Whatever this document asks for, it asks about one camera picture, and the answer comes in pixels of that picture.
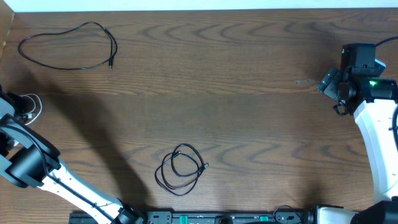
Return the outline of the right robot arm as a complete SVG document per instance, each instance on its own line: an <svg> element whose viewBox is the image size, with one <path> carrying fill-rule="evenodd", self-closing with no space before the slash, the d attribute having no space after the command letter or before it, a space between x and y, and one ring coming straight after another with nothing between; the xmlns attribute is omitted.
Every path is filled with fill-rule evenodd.
<svg viewBox="0 0 398 224"><path fill-rule="evenodd" d="M397 83L381 78L385 64L376 59L376 44L346 44L340 68L331 68L317 89L335 100L340 116L351 115L366 146L374 205L354 212L316 205L304 223L397 223Z"/></svg>

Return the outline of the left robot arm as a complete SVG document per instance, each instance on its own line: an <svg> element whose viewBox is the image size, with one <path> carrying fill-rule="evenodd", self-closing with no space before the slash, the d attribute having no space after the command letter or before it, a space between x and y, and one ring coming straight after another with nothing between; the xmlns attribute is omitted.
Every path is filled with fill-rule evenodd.
<svg viewBox="0 0 398 224"><path fill-rule="evenodd" d="M145 223L147 217L72 172L59 150L30 129L28 101L1 93L1 176L20 188L39 188L69 201L97 223Z"/></svg>

